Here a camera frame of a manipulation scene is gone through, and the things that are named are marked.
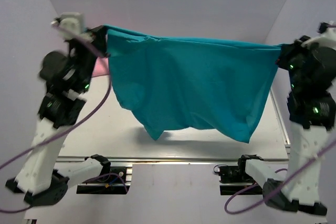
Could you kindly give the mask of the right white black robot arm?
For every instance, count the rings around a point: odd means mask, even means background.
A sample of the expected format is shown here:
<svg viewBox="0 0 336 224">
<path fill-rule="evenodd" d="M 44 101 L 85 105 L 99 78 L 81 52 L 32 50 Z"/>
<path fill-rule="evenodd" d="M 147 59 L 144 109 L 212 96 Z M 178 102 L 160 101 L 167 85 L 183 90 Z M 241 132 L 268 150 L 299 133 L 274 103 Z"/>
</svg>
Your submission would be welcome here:
<svg viewBox="0 0 336 224">
<path fill-rule="evenodd" d="M 325 216 L 318 186 L 322 155 L 331 148 L 327 141 L 335 124 L 335 101 L 328 91 L 335 79 L 335 29 L 283 45 L 277 64 L 288 71 L 291 84 L 287 107 L 293 139 L 286 178 L 256 155 L 239 159 L 237 175 L 245 182 L 253 179 L 271 208 Z"/>
</svg>

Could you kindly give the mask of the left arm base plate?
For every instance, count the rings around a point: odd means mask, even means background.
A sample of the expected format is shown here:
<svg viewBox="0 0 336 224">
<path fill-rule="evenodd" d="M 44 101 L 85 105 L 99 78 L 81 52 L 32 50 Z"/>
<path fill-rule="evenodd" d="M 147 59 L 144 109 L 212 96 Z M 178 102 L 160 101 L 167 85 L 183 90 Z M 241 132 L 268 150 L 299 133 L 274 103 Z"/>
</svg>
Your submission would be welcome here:
<svg viewBox="0 0 336 224">
<path fill-rule="evenodd" d="M 78 195 L 126 195 L 132 179 L 132 165 L 112 164 L 110 175 L 77 186 Z"/>
</svg>

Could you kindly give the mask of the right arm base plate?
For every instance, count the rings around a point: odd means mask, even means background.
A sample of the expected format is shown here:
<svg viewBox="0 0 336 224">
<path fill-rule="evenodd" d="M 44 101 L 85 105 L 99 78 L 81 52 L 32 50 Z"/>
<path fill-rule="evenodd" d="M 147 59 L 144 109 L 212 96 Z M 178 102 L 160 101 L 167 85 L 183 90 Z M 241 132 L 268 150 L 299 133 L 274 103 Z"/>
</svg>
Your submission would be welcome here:
<svg viewBox="0 0 336 224">
<path fill-rule="evenodd" d="M 262 189 L 248 175 L 241 174 L 238 166 L 216 165 L 213 168 L 219 176 L 219 190 L 221 196 L 232 196 L 240 190 L 247 189 L 240 195 L 261 195 Z"/>
</svg>

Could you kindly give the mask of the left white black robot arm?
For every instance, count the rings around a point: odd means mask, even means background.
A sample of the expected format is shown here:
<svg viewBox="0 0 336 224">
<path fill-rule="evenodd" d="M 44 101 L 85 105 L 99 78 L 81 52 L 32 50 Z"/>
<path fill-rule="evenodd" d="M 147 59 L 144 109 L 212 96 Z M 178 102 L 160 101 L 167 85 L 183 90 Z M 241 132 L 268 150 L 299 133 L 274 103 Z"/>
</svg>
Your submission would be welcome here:
<svg viewBox="0 0 336 224">
<path fill-rule="evenodd" d="M 83 123 L 79 114 L 85 100 L 80 95 L 89 90 L 96 61 L 107 55 L 106 34 L 104 26 L 81 35 L 64 31 L 68 53 L 52 51 L 42 60 L 39 77 L 46 93 L 37 113 L 35 136 L 31 148 L 24 151 L 27 158 L 22 170 L 6 182 L 7 189 L 24 195 L 29 208 L 53 206 L 77 184 L 110 178 L 110 162 L 98 154 L 63 170 L 55 168 L 66 137 Z"/>
</svg>

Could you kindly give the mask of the teal t shirt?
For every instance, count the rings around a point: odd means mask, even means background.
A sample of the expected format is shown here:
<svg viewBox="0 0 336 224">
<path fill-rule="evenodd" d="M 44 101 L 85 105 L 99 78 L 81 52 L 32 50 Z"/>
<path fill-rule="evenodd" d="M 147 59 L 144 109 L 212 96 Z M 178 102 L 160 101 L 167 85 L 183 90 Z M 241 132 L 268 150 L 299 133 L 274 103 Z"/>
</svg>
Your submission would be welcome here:
<svg viewBox="0 0 336 224">
<path fill-rule="evenodd" d="M 112 86 L 150 137 L 192 127 L 248 143 L 277 72 L 280 46 L 155 37 L 107 27 Z"/>
</svg>

